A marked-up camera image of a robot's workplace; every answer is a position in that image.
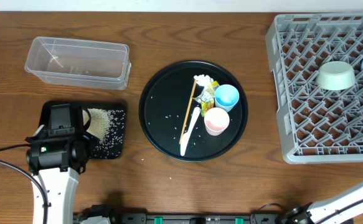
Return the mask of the mint green bowl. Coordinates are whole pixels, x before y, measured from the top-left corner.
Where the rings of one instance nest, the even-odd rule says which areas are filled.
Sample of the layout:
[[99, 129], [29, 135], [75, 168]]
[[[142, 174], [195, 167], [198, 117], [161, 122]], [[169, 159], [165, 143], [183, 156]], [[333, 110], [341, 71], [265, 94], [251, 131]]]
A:
[[354, 69], [346, 62], [327, 62], [320, 66], [318, 72], [316, 84], [325, 90], [345, 90], [356, 82]]

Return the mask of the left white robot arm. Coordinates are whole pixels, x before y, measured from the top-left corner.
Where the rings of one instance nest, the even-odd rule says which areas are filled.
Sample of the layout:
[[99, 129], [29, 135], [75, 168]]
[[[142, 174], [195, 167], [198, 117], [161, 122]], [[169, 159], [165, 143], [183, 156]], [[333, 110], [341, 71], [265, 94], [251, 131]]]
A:
[[72, 223], [73, 201], [79, 175], [90, 157], [91, 137], [86, 133], [82, 107], [54, 105], [48, 125], [40, 125], [26, 138], [26, 152], [34, 193], [33, 222]]

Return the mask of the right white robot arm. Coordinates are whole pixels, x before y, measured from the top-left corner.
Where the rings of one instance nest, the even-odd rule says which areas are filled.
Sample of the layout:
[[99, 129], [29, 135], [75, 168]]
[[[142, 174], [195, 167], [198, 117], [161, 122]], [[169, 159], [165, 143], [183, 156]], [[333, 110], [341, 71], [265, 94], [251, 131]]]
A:
[[363, 214], [363, 182], [343, 193], [279, 216], [281, 224], [335, 224], [343, 223]]

